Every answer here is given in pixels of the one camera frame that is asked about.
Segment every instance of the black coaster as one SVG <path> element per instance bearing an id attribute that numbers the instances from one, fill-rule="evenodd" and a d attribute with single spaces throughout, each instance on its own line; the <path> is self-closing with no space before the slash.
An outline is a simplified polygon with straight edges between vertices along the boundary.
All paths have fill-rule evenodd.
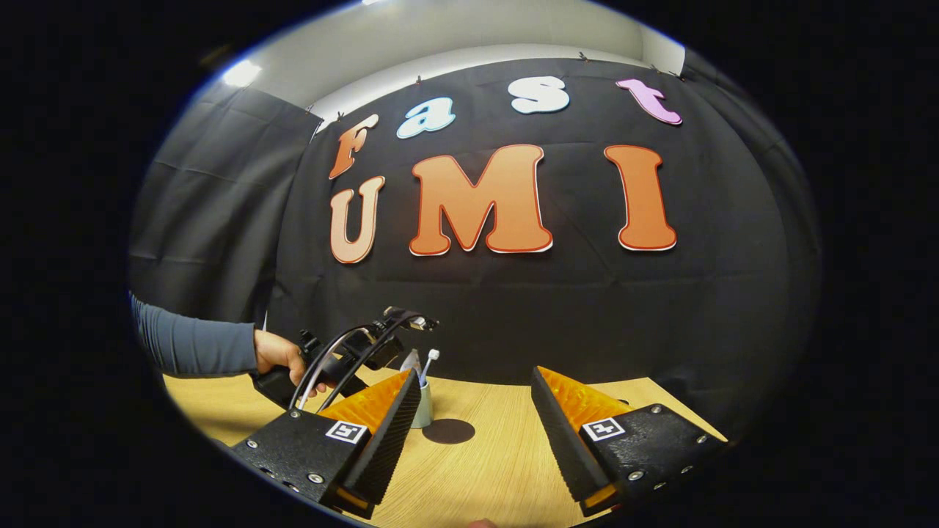
<path id="1" fill-rule="evenodd" d="M 421 430 L 427 440 L 435 443 L 463 443 L 476 434 L 476 429 L 469 422 L 453 418 L 434 420 Z"/>

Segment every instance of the orange letter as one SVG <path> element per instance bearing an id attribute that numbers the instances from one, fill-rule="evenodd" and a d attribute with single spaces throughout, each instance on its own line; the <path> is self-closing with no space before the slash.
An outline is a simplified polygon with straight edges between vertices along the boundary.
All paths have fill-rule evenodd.
<path id="1" fill-rule="evenodd" d="M 349 170 L 349 167 L 355 163 L 355 158 L 352 157 L 352 151 L 355 150 L 358 152 L 359 149 L 362 148 L 362 145 L 365 145 L 365 135 L 368 133 L 367 130 L 363 129 L 370 129 L 377 123 L 378 114 L 372 114 L 366 117 L 363 122 L 343 132 L 343 135 L 339 136 L 339 153 L 336 154 L 336 164 L 332 166 L 332 170 L 330 171 L 330 179 L 346 172 Z"/>
<path id="2" fill-rule="evenodd" d="M 496 223 L 485 245 L 497 253 L 537 253 L 551 247 L 551 233 L 541 224 L 535 166 L 545 152 L 535 145 L 510 145 L 496 150 L 476 185 L 451 156 L 437 156 L 414 165 L 421 181 L 421 212 L 417 237 L 410 243 L 416 256 L 443 255 L 450 238 L 440 230 L 446 214 L 460 247 L 476 247 L 489 211 Z"/>
<path id="3" fill-rule="evenodd" d="M 385 185 L 385 178 L 376 176 L 359 186 L 362 195 L 362 226 L 359 228 L 359 237 L 350 242 L 346 237 L 346 219 L 349 211 L 349 201 L 355 193 L 346 189 L 332 197 L 332 222 L 330 225 L 330 246 L 332 256 L 343 264 L 355 264 L 372 251 L 375 242 L 375 217 L 378 213 L 378 190 Z"/>
<path id="4" fill-rule="evenodd" d="M 603 153 L 616 163 L 626 198 L 626 225 L 620 245 L 637 251 L 662 251 L 675 246 L 675 230 L 665 220 L 662 188 L 655 169 L 662 157 L 642 147 L 614 145 Z"/>

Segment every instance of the gray sleeve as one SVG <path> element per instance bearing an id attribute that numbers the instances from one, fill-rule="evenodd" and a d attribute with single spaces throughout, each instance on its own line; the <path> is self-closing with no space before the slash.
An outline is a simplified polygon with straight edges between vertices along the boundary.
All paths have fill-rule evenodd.
<path id="1" fill-rule="evenodd" d="M 187 318 L 130 297 L 137 338 L 164 374 L 212 378 L 257 369 L 253 323 Z"/>

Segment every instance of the wooden table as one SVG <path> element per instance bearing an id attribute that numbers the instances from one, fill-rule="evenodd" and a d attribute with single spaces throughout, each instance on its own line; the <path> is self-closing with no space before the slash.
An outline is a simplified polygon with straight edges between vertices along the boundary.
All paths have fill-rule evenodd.
<path id="1" fill-rule="evenodd" d="M 387 368 L 363 368 L 358 375 L 372 385 L 394 373 Z M 209 437 L 228 445 L 244 440 L 284 412 L 257 393 L 247 375 L 165 379 L 183 413 Z M 531 403 L 530 387 L 428 380 L 434 418 L 469 422 L 476 434 L 467 442 L 446 445 L 430 442 L 420 429 L 412 429 L 385 498 L 368 522 L 389 528 L 465 528 L 472 520 L 489 518 L 500 528 L 560 528 L 607 513 L 584 518 L 571 499 Z M 648 378 L 592 387 L 635 408 L 664 404 L 726 441 Z M 307 411 L 315 411 L 323 397 L 311 399 Z"/>

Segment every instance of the cup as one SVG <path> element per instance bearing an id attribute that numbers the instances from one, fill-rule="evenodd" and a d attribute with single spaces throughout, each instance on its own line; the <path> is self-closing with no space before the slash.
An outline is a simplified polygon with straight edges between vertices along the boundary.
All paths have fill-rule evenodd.
<path id="1" fill-rule="evenodd" d="M 411 422 L 412 429 L 427 427 L 434 421 L 434 407 L 430 401 L 430 381 L 426 381 L 421 387 L 421 403 L 417 406 L 417 412 L 414 413 L 414 421 Z"/>

